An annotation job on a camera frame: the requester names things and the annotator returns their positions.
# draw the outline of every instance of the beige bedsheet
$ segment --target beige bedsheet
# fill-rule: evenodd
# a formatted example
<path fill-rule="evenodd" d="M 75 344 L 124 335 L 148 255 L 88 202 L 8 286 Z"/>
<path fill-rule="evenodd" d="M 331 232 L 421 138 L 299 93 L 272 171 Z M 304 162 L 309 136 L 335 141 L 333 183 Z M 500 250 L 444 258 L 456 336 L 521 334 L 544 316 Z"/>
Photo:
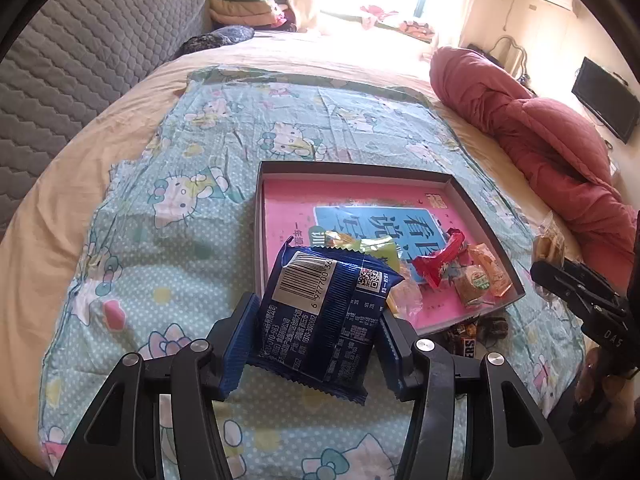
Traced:
<path fill-rule="evenodd" d="M 110 165 L 137 158 L 178 100 L 189 72 L 233 63 L 328 75 L 380 86 L 409 86 L 435 99 L 429 66 L 404 36 L 372 47 L 307 34 L 258 33 L 235 46 L 184 56 L 156 70 L 93 120 L 56 157 L 22 202 L 0 245 L 0 427 L 18 450 L 42 465 L 38 395 L 42 358 Z M 435 102 L 470 154 L 498 186 L 539 224 L 549 208 L 495 141 Z M 577 245 L 565 230 L 570 252 Z"/>

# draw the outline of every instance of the black clamp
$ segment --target black clamp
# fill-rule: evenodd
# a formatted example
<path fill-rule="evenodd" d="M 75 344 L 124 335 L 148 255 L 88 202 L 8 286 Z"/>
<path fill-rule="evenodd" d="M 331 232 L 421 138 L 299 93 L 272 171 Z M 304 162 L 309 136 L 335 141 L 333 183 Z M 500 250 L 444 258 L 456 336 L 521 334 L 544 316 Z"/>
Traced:
<path fill-rule="evenodd" d="M 551 428 L 503 355 L 451 355 L 388 309 L 375 346 L 389 389 L 399 400 L 414 401 L 396 479 L 447 478 L 460 394 L 467 398 L 463 479 L 574 478 Z"/>
<path fill-rule="evenodd" d="M 588 430 L 600 421 L 610 407 L 601 379 L 608 375 L 631 378 L 640 367 L 640 304 L 635 275 L 627 298 L 620 296 L 607 280 L 584 264 L 565 260 L 556 267 L 540 260 L 531 266 L 531 279 L 566 302 L 582 320 L 581 330 L 603 350 L 593 371 L 594 391 L 581 403 L 574 403 L 568 420 L 571 431 Z"/>
<path fill-rule="evenodd" d="M 56 480 L 163 480 L 160 394 L 171 394 L 181 480 L 232 480 L 211 401 L 238 386 L 259 305 L 245 293 L 231 317 L 175 355 L 123 356 L 71 437 Z"/>

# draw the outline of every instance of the candy wrapper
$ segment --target candy wrapper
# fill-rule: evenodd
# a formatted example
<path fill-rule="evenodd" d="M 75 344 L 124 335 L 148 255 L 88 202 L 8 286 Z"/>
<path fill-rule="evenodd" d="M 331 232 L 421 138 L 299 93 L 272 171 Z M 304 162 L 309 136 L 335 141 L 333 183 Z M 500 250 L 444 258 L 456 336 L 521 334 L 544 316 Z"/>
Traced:
<path fill-rule="evenodd" d="M 482 266 L 489 278 L 489 291 L 503 296 L 511 287 L 511 279 L 485 244 L 469 245 L 469 254 L 476 265 Z"/>
<path fill-rule="evenodd" d="M 368 254 L 369 256 L 382 260 L 395 272 L 400 272 L 398 247 L 391 236 L 357 240 L 345 233 L 326 231 L 324 233 L 324 244 L 326 247 L 348 249 Z"/>
<path fill-rule="evenodd" d="M 504 316 L 482 316 L 477 328 L 476 339 L 484 346 L 494 345 L 509 335 L 509 322 Z"/>
<path fill-rule="evenodd" d="M 489 289 L 489 278 L 479 265 L 462 267 L 453 284 L 463 305 L 469 306 Z"/>
<path fill-rule="evenodd" d="M 416 256 L 412 261 L 418 275 L 427 280 L 429 286 L 434 289 L 440 286 L 442 275 L 446 272 L 449 264 L 456 259 L 465 241 L 465 235 L 459 229 L 451 228 L 447 234 L 449 240 L 444 249 L 435 251 L 429 256 Z"/>
<path fill-rule="evenodd" d="M 364 404 L 373 335 L 402 276 L 350 250 L 283 245 L 258 310 L 248 362 Z"/>
<path fill-rule="evenodd" d="M 389 297 L 386 298 L 386 304 L 394 316 L 414 324 L 415 317 L 422 311 L 422 292 L 411 277 L 411 269 L 402 261 L 400 261 L 400 275 L 404 280 L 391 289 Z"/>
<path fill-rule="evenodd" d="M 564 235 L 554 221 L 553 212 L 549 212 L 538 228 L 538 235 L 533 239 L 531 263 L 546 260 L 556 267 L 564 264 Z M 535 286 L 536 294 L 545 301 L 553 301 L 554 295 L 539 285 Z"/>
<path fill-rule="evenodd" d="M 475 322 L 464 322 L 451 327 L 445 332 L 449 353 L 462 357 L 475 357 L 476 335 Z"/>

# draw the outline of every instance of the blue snack package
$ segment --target blue snack package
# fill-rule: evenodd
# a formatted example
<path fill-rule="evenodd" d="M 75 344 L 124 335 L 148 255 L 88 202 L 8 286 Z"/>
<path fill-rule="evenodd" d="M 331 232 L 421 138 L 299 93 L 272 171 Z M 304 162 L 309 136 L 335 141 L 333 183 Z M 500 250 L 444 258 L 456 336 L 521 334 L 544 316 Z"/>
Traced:
<path fill-rule="evenodd" d="M 291 239 L 271 271 L 248 363 L 364 404 L 373 334 L 404 278 L 367 254 L 290 247 Z"/>

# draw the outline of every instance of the red candy wrapper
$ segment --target red candy wrapper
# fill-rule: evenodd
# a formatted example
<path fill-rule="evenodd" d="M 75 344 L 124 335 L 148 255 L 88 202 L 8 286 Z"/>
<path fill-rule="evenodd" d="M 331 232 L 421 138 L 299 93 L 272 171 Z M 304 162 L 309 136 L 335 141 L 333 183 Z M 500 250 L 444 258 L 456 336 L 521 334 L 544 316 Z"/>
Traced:
<path fill-rule="evenodd" d="M 434 252 L 429 256 L 416 256 L 411 262 L 415 271 L 420 274 L 431 288 L 438 288 L 442 275 L 449 264 L 456 259 L 462 250 L 465 235 L 460 229 L 451 228 L 447 231 L 449 241 L 444 249 Z"/>

